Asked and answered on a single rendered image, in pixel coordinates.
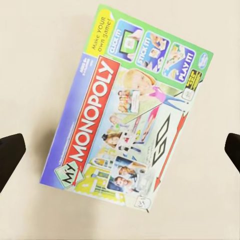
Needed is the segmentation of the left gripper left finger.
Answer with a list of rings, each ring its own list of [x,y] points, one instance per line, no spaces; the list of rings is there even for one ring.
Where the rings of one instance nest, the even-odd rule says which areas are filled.
[[[0,193],[26,152],[21,133],[0,138]]]

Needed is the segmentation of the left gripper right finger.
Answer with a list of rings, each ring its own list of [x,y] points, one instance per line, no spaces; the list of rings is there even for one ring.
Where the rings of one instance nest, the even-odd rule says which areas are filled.
[[[224,150],[240,172],[240,134],[229,133]]]

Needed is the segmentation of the board game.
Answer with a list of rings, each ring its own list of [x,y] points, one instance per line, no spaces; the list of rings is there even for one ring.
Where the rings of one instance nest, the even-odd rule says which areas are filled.
[[[39,183],[149,213],[213,56],[100,2]]]

